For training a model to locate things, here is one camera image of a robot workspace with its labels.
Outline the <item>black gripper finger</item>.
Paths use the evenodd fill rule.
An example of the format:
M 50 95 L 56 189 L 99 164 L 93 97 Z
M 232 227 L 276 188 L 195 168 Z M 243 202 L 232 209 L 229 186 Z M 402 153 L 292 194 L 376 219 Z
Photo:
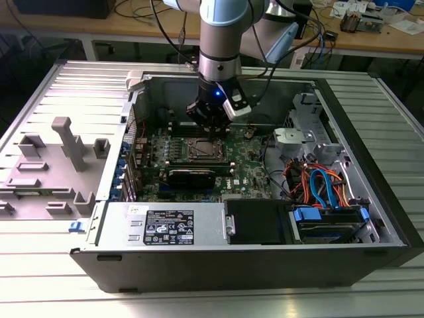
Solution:
M 229 133 L 230 124 L 231 120 L 229 120 L 226 114 L 215 115 L 213 117 L 213 138 L 225 138 Z
M 211 118 L 201 111 L 197 103 L 192 103 L 186 107 L 186 115 L 206 133 L 208 139 L 213 138 Z

